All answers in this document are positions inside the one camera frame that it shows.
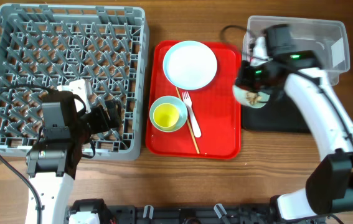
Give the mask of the light blue food bowl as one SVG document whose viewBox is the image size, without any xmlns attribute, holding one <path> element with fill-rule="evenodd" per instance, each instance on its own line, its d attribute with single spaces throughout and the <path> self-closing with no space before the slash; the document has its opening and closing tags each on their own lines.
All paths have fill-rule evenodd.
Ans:
<svg viewBox="0 0 353 224">
<path fill-rule="evenodd" d="M 246 99 L 246 94 L 249 92 L 248 90 L 244 90 L 239 86 L 234 85 L 232 87 L 233 95 L 235 99 L 243 106 L 247 106 L 249 108 L 259 109 L 264 107 L 268 100 L 270 99 L 270 95 L 264 92 L 259 92 L 258 94 L 262 97 L 261 101 L 255 105 L 250 105 Z"/>
</svg>

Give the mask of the yellow plastic cup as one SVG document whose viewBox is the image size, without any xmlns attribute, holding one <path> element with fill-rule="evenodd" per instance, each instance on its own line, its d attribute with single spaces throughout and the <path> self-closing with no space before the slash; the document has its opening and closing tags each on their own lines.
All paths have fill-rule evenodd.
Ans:
<svg viewBox="0 0 353 224">
<path fill-rule="evenodd" d="M 170 131 L 179 120 L 179 110 L 170 103 L 157 106 L 153 112 L 154 123 L 163 131 Z"/>
</svg>

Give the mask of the wooden chopstick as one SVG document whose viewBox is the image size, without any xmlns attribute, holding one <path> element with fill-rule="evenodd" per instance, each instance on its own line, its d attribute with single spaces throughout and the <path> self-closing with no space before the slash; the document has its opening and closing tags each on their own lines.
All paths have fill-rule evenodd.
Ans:
<svg viewBox="0 0 353 224">
<path fill-rule="evenodd" d="M 181 97 L 181 94 L 179 93 L 178 87 L 175 87 L 175 89 L 176 89 L 178 98 L 179 98 L 180 100 L 182 100 L 182 97 Z M 194 144 L 196 153 L 197 153 L 197 154 L 200 154 L 199 147 L 198 147 L 198 145 L 197 145 L 197 143 L 196 143 L 195 136 L 194 136 L 194 133 L 193 133 L 193 130 L 192 130 L 192 127 L 191 127 L 191 124 L 190 124 L 190 121 L 189 121 L 188 118 L 187 118 L 186 123 L 187 123 L 187 126 L 188 126 L 188 128 L 189 128 L 189 132 L 190 132 L 190 134 L 191 134 L 191 138 L 192 138 L 192 141 L 193 141 L 193 144 Z"/>
</svg>

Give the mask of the white plastic fork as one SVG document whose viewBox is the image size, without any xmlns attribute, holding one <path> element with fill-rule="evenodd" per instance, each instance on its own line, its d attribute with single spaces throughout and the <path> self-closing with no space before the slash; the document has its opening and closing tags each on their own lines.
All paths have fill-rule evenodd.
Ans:
<svg viewBox="0 0 353 224">
<path fill-rule="evenodd" d="M 199 127 L 199 124 L 197 122 L 197 119 L 195 117 L 195 114 L 193 112 L 193 109 L 192 109 L 192 100 L 191 100 L 191 97 L 189 95 L 189 93 L 187 91 L 184 91 L 182 93 L 182 100 L 184 102 L 184 104 L 186 105 L 187 109 L 188 109 L 188 112 L 189 112 L 189 116 L 190 116 L 190 121 L 191 121 L 191 126 L 192 126 L 192 130 L 193 130 L 193 133 L 194 133 L 194 136 L 196 138 L 200 138 L 202 136 L 202 133 L 201 133 L 201 130 L 200 130 L 200 127 Z"/>
</svg>

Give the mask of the food scraps and rice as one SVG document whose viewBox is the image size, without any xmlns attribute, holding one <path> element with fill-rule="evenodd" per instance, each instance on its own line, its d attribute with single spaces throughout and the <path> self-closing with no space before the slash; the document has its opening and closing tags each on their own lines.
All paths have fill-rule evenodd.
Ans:
<svg viewBox="0 0 353 224">
<path fill-rule="evenodd" d="M 250 105 L 255 105 L 261 101 L 262 97 L 258 93 L 247 92 L 246 99 Z"/>
</svg>

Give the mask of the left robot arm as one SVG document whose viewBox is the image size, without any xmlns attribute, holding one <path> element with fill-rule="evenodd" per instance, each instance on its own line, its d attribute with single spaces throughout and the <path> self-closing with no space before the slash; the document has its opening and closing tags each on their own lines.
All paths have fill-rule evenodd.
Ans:
<svg viewBox="0 0 353 224">
<path fill-rule="evenodd" d="M 104 133 L 121 124 L 121 103 L 76 109 L 81 98 L 71 91 L 53 91 L 42 99 L 44 123 L 37 142 L 27 153 L 29 192 L 26 223 L 63 223 L 73 189 L 77 165 L 84 144 L 93 134 Z"/>
</svg>

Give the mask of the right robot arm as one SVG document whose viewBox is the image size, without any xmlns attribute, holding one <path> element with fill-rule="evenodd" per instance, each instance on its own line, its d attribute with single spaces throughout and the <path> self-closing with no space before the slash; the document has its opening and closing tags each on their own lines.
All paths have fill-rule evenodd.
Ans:
<svg viewBox="0 0 353 224">
<path fill-rule="evenodd" d="M 252 109 L 286 94 L 318 147 L 320 164 L 304 188 L 275 198 L 280 220 L 353 211 L 353 122 L 317 55 L 296 50 L 289 25 L 271 26 L 254 36 L 232 91 L 241 105 Z"/>
</svg>

